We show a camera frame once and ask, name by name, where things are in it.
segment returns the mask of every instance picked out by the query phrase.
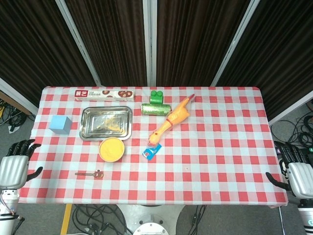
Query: yellow bowl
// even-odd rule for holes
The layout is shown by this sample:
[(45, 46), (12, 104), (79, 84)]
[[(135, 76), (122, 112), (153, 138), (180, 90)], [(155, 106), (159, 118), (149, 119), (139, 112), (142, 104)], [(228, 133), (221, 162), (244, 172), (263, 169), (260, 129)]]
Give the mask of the yellow bowl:
[(110, 137), (102, 141), (99, 146), (100, 157), (106, 162), (116, 162), (124, 154), (125, 145), (116, 137)]

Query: stainless steel tray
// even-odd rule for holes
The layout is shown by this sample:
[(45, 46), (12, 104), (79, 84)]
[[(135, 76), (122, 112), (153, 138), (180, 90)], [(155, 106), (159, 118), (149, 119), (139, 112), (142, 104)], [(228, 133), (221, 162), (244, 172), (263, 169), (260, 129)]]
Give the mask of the stainless steel tray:
[(127, 106), (88, 107), (82, 113), (79, 136), (84, 141), (126, 140), (132, 134), (132, 121), (133, 112)]

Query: dark curtain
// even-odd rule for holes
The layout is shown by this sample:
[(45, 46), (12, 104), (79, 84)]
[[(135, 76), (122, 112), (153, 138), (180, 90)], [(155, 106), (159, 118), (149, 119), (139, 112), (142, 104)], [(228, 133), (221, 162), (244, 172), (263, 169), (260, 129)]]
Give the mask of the dark curtain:
[(142, 0), (67, 0), (105, 86), (146, 86)]
[(217, 86), (260, 88), (269, 120), (312, 91), (313, 1), (261, 1)]
[(47, 0), (0, 1), (0, 78), (37, 106), (46, 86), (95, 85), (59, 8)]
[(249, 0), (158, 0), (158, 86), (209, 86)]

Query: gingham tablecloth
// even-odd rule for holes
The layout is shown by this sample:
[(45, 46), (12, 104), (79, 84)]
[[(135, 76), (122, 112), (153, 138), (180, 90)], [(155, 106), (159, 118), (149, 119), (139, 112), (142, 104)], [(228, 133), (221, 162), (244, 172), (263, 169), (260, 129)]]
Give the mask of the gingham tablecloth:
[[(266, 178), (282, 180), (261, 93), (252, 87), (123, 87), (135, 90), (135, 102), (75, 101), (76, 89), (45, 88), (31, 138), (37, 148), (29, 173), (41, 175), (20, 190), (23, 203), (95, 204), (244, 204), (285, 205), (284, 190)], [(142, 116), (151, 90), (164, 93), (175, 108), (195, 94), (190, 117), (161, 139), (162, 148), (147, 161), (141, 154), (148, 136), (164, 117)], [(98, 155), (100, 141), (82, 141), (82, 110), (90, 106), (127, 105), (133, 110), (133, 133), (124, 141), (125, 154), (115, 163)], [(72, 120), (69, 135), (49, 130), (53, 115)], [(77, 171), (104, 171), (104, 178), (76, 176)]]

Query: rubber chicken toy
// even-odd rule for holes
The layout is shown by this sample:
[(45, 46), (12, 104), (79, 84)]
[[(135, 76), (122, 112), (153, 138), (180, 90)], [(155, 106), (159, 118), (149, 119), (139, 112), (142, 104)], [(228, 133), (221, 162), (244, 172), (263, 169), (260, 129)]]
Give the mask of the rubber chicken toy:
[(188, 104), (188, 102), (194, 97), (195, 95), (192, 94), (189, 97), (186, 97), (177, 107), (174, 109), (165, 122), (155, 130), (150, 136), (149, 136), (149, 144), (148, 145), (157, 145), (161, 139), (161, 136), (165, 131), (167, 131), (169, 128), (174, 126), (175, 124), (179, 124), (182, 121), (184, 121), (187, 117), (190, 116), (185, 106)]

